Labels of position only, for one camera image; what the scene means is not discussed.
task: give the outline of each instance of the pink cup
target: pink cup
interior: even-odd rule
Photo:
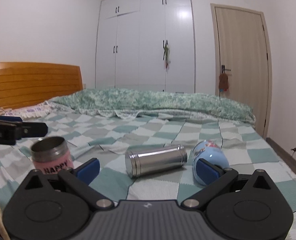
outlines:
[[[67,142],[63,137],[46,137],[31,146],[32,161],[44,174],[56,174],[61,169],[73,168]]]

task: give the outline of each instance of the headboard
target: headboard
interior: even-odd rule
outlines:
[[[82,90],[80,68],[32,62],[0,62],[0,107],[33,106]]]

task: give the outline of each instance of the white wall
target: white wall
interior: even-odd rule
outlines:
[[[260,0],[192,0],[196,36],[196,92],[215,94],[216,59],[211,3],[262,10]]]
[[[267,3],[270,7],[265,15],[270,24],[273,56],[268,136],[292,153],[290,149],[296,147],[296,0],[267,0]]]
[[[0,0],[0,62],[78,65],[95,85],[101,0]]]

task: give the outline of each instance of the bedsheet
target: bedsheet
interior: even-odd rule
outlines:
[[[115,203],[120,199],[177,199],[180,203],[198,192],[202,186],[193,179],[191,150],[199,141],[211,139],[222,148],[230,167],[239,173],[252,174],[255,169],[267,171],[295,213],[287,239],[296,239],[296,175],[249,124],[163,113],[123,120],[52,112],[33,121],[45,122],[49,127],[48,136],[63,136],[68,141],[76,167],[90,158],[98,158],[101,171],[90,186]],[[29,147],[36,140],[24,138],[12,147],[0,145],[1,209],[33,169]],[[139,179],[127,176],[124,163],[127,149],[169,144],[186,147],[186,166]]]

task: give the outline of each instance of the white wardrobe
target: white wardrobe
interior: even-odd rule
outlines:
[[[169,47],[169,66],[163,46]],[[190,0],[104,0],[96,88],[193,93],[195,54]]]

